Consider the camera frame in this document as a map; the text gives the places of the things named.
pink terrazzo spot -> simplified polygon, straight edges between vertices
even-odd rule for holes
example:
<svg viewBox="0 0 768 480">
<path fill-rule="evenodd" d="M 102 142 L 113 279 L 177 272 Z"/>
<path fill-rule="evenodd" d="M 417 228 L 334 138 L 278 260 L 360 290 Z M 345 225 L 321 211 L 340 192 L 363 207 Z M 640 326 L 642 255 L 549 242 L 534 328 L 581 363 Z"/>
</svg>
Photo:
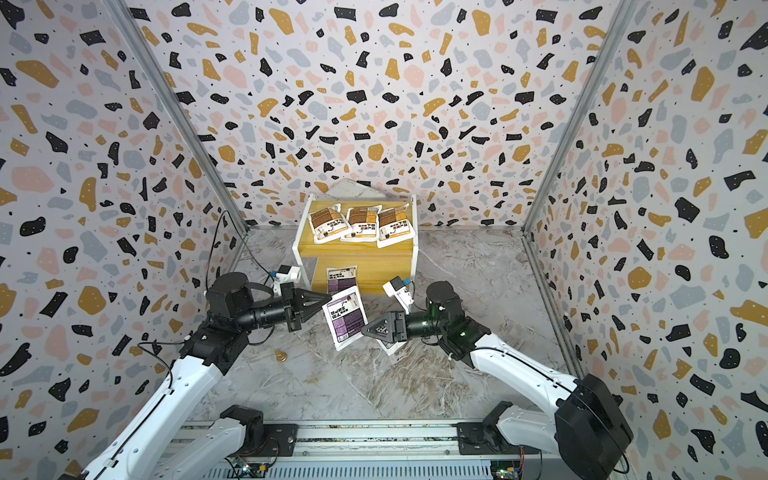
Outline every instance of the pink terrazzo spot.
<svg viewBox="0 0 768 480">
<path fill-rule="evenodd" d="M 403 72 L 403 76 L 414 88 L 424 85 L 424 71 L 416 65 L 411 65 Z"/>
<path fill-rule="evenodd" d="M 19 190 L 44 194 L 53 188 L 53 182 L 39 167 L 14 167 L 11 182 Z"/>
<path fill-rule="evenodd" d="M 245 88 L 247 86 L 245 74 L 242 71 L 240 71 L 238 68 L 233 67 L 232 65 L 227 65 L 224 68 L 224 78 L 229 80 L 230 83 L 235 87 Z"/>
<path fill-rule="evenodd" d="M 56 357 L 59 362 L 64 362 L 69 358 L 67 330 L 62 325 L 57 325 L 51 329 L 48 339 L 45 340 L 45 352 Z"/>
</svg>

marble floor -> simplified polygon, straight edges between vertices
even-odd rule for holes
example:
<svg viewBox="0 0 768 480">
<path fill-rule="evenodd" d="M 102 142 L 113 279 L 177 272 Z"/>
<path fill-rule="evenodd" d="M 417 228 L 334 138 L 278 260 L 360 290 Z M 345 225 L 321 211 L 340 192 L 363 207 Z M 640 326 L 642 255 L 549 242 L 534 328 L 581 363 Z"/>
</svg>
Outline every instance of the marble floor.
<svg viewBox="0 0 768 480">
<path fill-rule="evenodd" d="M 295 264 L 295 232 L 253 230 L 248 244 L 268 270 L 276 269 Z M 564 370 L 518 231 L 422 230 L 419 246 L 418 304 L 425 302 L 426 286 L 448 280 L 473 319 L 526 355 Z M 252 281 L 265 277 L 248 252 L 237 270 Z M 365 296 L 363 304 L 369 319 L 400 310 L 384 295 Z M 266 330 L 254 332 L 250 341 L 265 335 Z M 277 362 L 275 349 L 287 353 L 287 361 Z M 467 419 L 485 416 L 501 400 L 532 407 L 496 378 L 449 360 L 437 346 L 414 340 L 389 357 L 363 337 L 337 352 L 320 313 L 299 332 L 278 327 L 262 346 L 248 346 L 190 419 L 214 420 L 233 404 L 262 410 L 270 420 Z"/>
</svg>

terrazzo wallpaper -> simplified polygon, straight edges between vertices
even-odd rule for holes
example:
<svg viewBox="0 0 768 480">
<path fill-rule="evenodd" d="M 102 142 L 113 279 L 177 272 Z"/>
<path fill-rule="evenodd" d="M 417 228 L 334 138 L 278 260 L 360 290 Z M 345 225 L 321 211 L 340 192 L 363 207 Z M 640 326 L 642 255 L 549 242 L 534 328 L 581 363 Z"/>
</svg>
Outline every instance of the terrazzo wallpaper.
<svg viewBox="0 0 768 480">
<path fill-rule="evenodd" d="M 615 0 L 129 0 L 250 224 L 341 177 L 425 225 L 525 219 Z"/>
<path fill-rule="evenodd" d="M 638 478 L 768 478 L 768 8 L 639 2 L 531 238 Z"/>
<path fill-rule="evenodd" d="M 220 205 L 101 3 L 0 12 L 0 478 L 52 480 L 165 377 L 137 343 L 203 318 Z"/>
</svg>

wooden box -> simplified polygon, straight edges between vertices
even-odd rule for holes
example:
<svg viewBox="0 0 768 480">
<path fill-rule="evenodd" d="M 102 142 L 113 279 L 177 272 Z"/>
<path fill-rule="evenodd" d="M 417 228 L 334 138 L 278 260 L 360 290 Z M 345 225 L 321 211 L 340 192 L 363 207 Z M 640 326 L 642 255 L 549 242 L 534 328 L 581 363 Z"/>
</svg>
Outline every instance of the wooden box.
<svg viewBox="0 0 768 480">
<path fill-rule="evenodd" d="M 357 265 L 357 285 L 362 294 L 384 295 L 382 285 L 396 276 L 402 279 L 413 278 L 416 273 L 416 258 L 419 255 L 419 223 L 416 212 L 416 197 L 411 196 L 410 208 L 407 210 L 408 220 L 413 225 L 416 236 L 411 240 L 405 240 L 384 248 L 378 248 L 376 242 L 350 243 L 341 240 L 332 240 L 328 243 L 316 245 L 312 235 L 312 228 L 307 222 L 310 212 L 334 204 L 341 204 L 341 211 L 346 216 L 346 211 L 352 207 L 373 207 L 381 205 L 382 209 L 401 207 L 405 201 L 377 201 L 377 200 L 315 200 L 314 195 L 306 201 L 304 213 L 301 216 L 299 230 L 293 241 L 293 255 L 301 268 L 301 275 L 305 285 L 310 286 L 316 292 L 328 291 L 328 276 L 326 268 L 344 268 Z M 307 259 L 317 258 L 317 264 L 310 285 L 306 272 Z"/>
</svg>

food packet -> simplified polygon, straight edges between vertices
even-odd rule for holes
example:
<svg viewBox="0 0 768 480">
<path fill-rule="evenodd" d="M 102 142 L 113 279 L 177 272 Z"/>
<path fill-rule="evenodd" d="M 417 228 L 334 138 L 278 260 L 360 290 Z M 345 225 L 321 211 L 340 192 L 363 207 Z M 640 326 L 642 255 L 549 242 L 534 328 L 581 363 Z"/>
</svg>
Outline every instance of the food packet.
<svg viewBox="0 0 768 480">
<path fill-rule="evenodd" d="M 307 221 L 312 227 L 316 245 L 341 238 L 349 232 L 349 223 L 341 214 L 341 204 L 334 204 L 317 212 L 312 212 L 307 217 Z"/>
<path fill-rule="evenodd" d="M 379 212 L 379 239 L 376 244 L 384 248 L 394 243 L 412 239 L 416 236 L 411 222 L 406 216 L 408 205 L 388 208 Z"/>
<path fill-rule="evenodd" d="M 326 275 L 328 276 L 328 294 L 330 295 L 335 295 L 357 285 L 357 265 L 346 268 L 326 268 Z"/>
<path fill-rule="evenodd" d="M 335 294 L 330 302 L 323 305 L 323 313 L 336 351 L 361 338 L 362 328 L 368 323 L 357 285 Z"/>
<path fill-rule="evenodd" d="M 351 228 L 342 242 L 375 242 L 379 238 L 379 212 L 382 206 L 354 207 L 346 211 L 346 221 Z"/>
</svg>

